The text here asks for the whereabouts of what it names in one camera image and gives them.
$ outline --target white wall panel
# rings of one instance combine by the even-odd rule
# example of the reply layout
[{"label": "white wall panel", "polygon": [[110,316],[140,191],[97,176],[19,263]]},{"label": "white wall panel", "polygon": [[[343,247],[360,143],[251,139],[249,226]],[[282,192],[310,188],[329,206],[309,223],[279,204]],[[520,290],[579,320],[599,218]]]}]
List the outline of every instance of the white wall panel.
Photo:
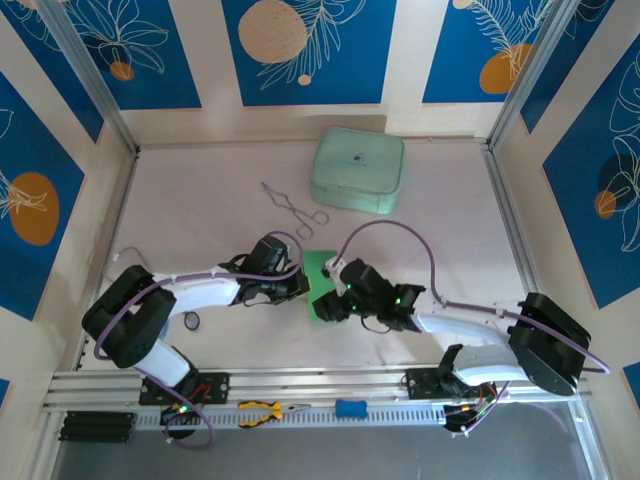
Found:
[{"label": "white wall panel", "polygon": [[[0,308],[0,377],[11,381],[0,417],[0,478],[13,479],[35,447],[42,421],[38,411],[51,374],[65,350],[75,346],[103,255],[94,256],[94,248],[111,229],[106,225],[101,231],[101,226],[117,197],[116,182],[124,184],[127,155],[106,127],[97,145],[91,141],[2,15],[0,45],[3,74],[85,174],[35,319]],[[104,242],[99,244],[104,250]]]},{"label": "white wall panel", "polygon": [[380,105],[245,108],[221,2],[173,1],[202,109],[125,111],[124,117],[142,145],[316,139],[328,126],[401,136],[485,136],[502,103],[422,104],[448,3],[398,0]]}]

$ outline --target pliers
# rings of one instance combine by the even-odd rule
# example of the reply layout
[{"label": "pliers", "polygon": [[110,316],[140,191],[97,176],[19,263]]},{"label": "pliers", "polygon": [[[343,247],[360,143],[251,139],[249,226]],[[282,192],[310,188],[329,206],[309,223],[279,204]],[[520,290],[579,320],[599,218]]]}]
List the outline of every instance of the pliers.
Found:
[{"label": "pliers", "polygon": [[271,410],[271,412],[267,413],[264,417],[259,420],[254,420],[253,422],[241,422],[238,424],[240,428],[254,428],[258,425],[262,425],[263,423],[267,423],[271,420],[282,420],[282,417],[286,413],[296,412],[298,410],[302,410],[304,408],[309,408],[311,404],[309,403],[280,403],[280,402],[260,402],[257,400],[248,400],[246,402],[238,403],[238,408],[266,408]]}]

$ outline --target blue object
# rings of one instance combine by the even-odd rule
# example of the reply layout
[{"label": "blue object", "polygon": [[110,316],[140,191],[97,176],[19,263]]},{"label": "blue object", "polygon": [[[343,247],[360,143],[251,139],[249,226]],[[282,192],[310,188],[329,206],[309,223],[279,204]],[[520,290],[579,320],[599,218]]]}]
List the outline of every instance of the blue object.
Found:
[{"label": "blue object", "polygon": [[396,0],[222,0],[242,104],[380,103]]},{"label": "blue object", "polygon": [[636,399],[638,408],[640,408],[640,362],[624,367],[624,374],[627,376],[627,382],[631,387],[631,392]]},{"label": "blue object", "polygon": [[336,400],[336,417],[367,418],[367,402],[359,400]]},{"label": "blue object", "polygon": [[522,66],[524,58],[510,62],[505,51],[507,45],[533,44],[540,31],[543,18],[553,2],[548,0],[476,0],[450,1],[436,54],[431,65],[423,103],[502,102],[506,93],[487,93],[480,84],[483,69],[490,59],[498,59],[488,77],[496,79],[515,70],[509,66]]},{"label": "blue object", "polygon": [[0,74],[0,306],[33,320],[84,174]]},{"label": "blue object", "polygon": [[538,124],[614,1],[583,0],[576,8],[520,111],[529,132]]},{"label": "blue object", "polygon": [[598,307],[640,287],[640,36],[544,162]]},{"label": "blue object", "polygon": [[7,391],[9,390],[9,381],[4,378],[0,378],[0,407],[2,407],[2,403],[4,402],[4,397],[7,395]]}]

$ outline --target black cable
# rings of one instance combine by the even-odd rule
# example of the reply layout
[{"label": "black cable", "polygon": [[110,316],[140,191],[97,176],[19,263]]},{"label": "black cable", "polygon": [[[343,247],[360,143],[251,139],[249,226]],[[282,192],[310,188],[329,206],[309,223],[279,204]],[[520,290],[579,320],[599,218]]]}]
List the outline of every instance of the black cable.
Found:
[{"label": "black cable", "polygon": [[247,302],[242,302],[242,304],[247,307],[247,308],[251,308],[251,307],[257,307],[258,305],[273,305],[272,301],[268,301],[268,302],[255,302],[255,303],[247,303]]},{"label": "black cable", "polygon": [[367,327],[367,324],[364,323],[364,317],[360,317],[360,323],[362,324],[362,326],[364,327],[365,330],[367,330],[369,332],[377,333],[378,335],[386,335],[387,333],[389,333],[391,331],[391,328],[389,328],[386,332],[380,332],[378,330],[373,330],[373,329]]}]

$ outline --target blue eraser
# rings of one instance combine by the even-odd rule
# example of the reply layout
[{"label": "blue eraser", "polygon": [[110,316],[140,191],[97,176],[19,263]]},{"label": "blue eraser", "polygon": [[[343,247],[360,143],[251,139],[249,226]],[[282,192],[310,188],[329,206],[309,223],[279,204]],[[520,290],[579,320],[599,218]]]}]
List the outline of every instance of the blue eraser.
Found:
[{"label": "blue eraser", "polygon": [[336,417],[367,418],[367,402],[360,400],[336,400]]}]

